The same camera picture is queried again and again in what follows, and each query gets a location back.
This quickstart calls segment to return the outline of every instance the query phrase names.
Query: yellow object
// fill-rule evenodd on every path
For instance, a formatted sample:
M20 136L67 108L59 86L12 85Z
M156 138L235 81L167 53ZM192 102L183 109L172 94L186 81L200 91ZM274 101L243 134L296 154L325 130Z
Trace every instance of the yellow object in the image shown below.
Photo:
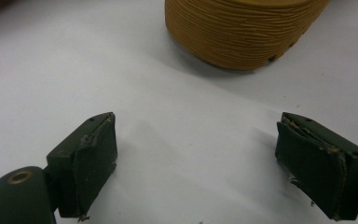
M165 0L172 37L202 60L255 69L281 57L328 0Z

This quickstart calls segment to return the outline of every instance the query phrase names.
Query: white table surface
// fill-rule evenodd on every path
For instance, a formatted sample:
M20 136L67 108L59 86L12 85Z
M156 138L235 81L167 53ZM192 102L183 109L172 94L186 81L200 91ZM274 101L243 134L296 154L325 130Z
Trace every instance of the white table surface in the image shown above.
M296 113L358 145L358 0L332 0L253 72L180 49L163 0L28 0L0 13L0 176L45 167L107 111L117 169L88 223L335 223L276 162L276 122Z

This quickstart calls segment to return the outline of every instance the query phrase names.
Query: woven yellow object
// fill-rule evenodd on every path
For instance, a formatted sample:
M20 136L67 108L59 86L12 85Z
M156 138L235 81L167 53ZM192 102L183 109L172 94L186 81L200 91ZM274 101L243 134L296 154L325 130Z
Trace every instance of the woven yellow object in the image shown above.
M165 0L172 37L202 60L255 69L281 57L328 0Z

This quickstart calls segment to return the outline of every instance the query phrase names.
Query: screw hole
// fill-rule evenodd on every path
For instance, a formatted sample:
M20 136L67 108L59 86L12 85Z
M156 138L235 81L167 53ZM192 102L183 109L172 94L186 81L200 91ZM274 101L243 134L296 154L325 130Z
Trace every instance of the screw hole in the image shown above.
M275 61L277 59L277 56L274 55L272 57L270 57L268 60L272 63L273 61Z
M352 155L358 157L358 152L352 152Z
M11 175L7 182L9 184L20 184L22 182L24 182L25 180L29 179L32 175L32 172L30 171L19 171L14 175Z

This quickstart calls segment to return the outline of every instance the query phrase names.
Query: yellow spool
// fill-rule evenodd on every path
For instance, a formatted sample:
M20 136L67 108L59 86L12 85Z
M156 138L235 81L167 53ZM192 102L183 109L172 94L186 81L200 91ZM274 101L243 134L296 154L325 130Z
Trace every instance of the yellow spool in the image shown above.
M202 60L255 69L281 57L328 0L165 0L172 37Z

